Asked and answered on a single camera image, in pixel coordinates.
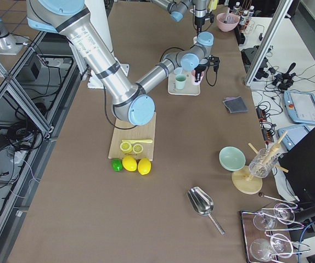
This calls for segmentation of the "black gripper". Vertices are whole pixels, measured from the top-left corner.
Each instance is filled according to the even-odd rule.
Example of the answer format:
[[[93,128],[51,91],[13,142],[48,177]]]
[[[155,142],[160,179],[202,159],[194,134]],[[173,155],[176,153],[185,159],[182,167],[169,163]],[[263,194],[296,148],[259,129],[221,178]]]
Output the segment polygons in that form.
[[[202,26],[205,24],[205,17],[195,17],[195,25],[197,26],[198,33],[202,32]]]
[[[204,59],[196,68],[194,75],[194,82],[200,83],[204,77],[204,71],[206,71],[210,66],[208,59]]]

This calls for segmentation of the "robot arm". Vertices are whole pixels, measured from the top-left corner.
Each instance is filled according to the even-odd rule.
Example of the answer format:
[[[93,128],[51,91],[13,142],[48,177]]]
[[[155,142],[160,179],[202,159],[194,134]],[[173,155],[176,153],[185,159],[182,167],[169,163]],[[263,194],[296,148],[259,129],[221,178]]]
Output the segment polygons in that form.
[[[120,63],[91,23],[91,12],[84,1],[27,1],[31,28],[65,36],[84,58],[112,96],[112,112],[122,121],[145,125],[154,115],[155,104],[147,95],[182,67],[192,71],[210,56],[214,37],[198,33],[196,43],[186,51],[167,54],[138,82],[131,83]]]
[[[178,3],[176,1],[168,0],[152,0],[152,3],[156,4],[160,8],[166,10],[171,18],[179,22],[183,19],[185,13],[189,12],[193,8],[194,15],[194,27],[196,34],[202,32],[202,27],[205,24],[207,16],[207,0],[182,0]]]

